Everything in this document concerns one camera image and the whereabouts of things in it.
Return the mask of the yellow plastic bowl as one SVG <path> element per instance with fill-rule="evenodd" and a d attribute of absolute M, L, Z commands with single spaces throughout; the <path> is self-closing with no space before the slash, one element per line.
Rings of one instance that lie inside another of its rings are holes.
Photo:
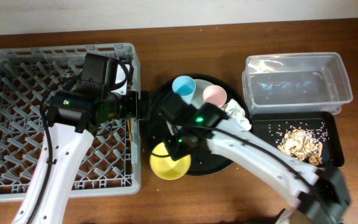
<path fill-rule="evenodd" d="M 191 156 L 187 155 L 177 161 L 171 157 L 150 156 L 150 168 L 153 173 L 164 180 L 175 180 L 184 176 L 190 169 Z"/>

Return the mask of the white napkin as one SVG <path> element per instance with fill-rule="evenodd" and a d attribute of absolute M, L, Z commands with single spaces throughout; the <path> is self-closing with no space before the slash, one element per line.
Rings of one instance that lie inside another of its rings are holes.
<path fill-rule="evenodd" d="M 246 131 L 251 130 L 252 125 L 246 118 L 246 112 L 236 100 L 229 100 L 228 103 L 223 105 L 223 109 L 230 118 L 236 120 Z"/>

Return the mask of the rice and peanut shell scraps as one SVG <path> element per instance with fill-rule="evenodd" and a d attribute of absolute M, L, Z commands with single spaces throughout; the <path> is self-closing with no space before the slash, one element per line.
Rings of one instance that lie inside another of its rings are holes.
<path fill-rule="evenodd" d="M 323 163 L 323 144 L 329 140 L 324 121 L 314 129 L 306 122 L 269 124 L 268 136 L 273 137 L 273 145 L 288 156 L 314 166 Z"/>

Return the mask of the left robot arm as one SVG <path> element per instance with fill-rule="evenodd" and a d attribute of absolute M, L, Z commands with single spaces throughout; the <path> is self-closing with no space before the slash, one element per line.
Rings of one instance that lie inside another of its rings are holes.
<path fill-rule="evenodd" d="M 82 71 L 62 78 L 44 94 L 39 111 L 42 151 L 14 223 L 61 223 L 80 164 L 102 124 L 147 116 L 131 59 L 88 53 Z"/>

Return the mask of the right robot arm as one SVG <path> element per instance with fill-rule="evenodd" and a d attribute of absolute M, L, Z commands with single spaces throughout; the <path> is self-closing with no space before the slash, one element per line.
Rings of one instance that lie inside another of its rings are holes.
<path fill-rule="evenodd" d="M 335 166 L 319 169 L 296 160 L 245 130 L 211 103 L 200 108 L 168 93 L 153 104 L 151 116 L 174 127 L 173 142 L 165 141 L 175 161 L 200 144 L 248 170 L 276 190 L 289 204 L 275 223 L 342 223 L 351 204 L 342 172 Z"/>

